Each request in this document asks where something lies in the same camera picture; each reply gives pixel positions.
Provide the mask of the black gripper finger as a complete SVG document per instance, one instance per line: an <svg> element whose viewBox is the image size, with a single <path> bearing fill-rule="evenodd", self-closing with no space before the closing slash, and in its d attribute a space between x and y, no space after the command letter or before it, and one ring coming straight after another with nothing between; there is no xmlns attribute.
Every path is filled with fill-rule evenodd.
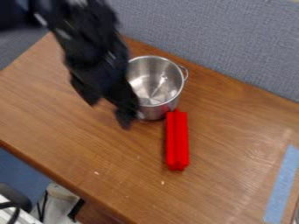
<svg viewBox="0 0 299 224"><path fill-rule="evenodd" d="M83 101L94 107L99 100L102 99L103 94L98 92L93 87L82 82L82 80L72 73L70 75L70 84L72 85L76 93L79 94Z"/></svg>
<svg viewBox="0 0 299 224"><path fill-rule="evenodd" d="M130 84L118 87L114 91L114 100L118 123L125 130L130 130L141 110L139 99Z"/></svg>

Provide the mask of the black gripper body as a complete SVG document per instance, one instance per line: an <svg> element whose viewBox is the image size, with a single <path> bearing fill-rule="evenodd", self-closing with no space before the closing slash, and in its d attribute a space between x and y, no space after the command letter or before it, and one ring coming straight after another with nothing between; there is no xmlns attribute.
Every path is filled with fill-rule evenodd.
<svg viewBox="0 0 299 224"><path fill-rule="evenodd" d="M114 96L118 87L129 84L129 49L121 38L111 39L107 44L67 40L63 52L70 74L75 74L103 96Z"/></svg>

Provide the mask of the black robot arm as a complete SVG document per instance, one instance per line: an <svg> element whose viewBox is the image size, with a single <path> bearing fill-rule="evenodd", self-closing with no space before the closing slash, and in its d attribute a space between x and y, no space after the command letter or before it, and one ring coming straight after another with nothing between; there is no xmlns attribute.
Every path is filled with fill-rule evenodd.
<svg viewBox="0 0 299 224"><path fill-rule="evenodd" d="M118 15L106 0L0 0L0 32L44 27L54 35L83 101L115 105L119 126L138 119L139 100L127 80L130 51L118 31Z"/></svg>

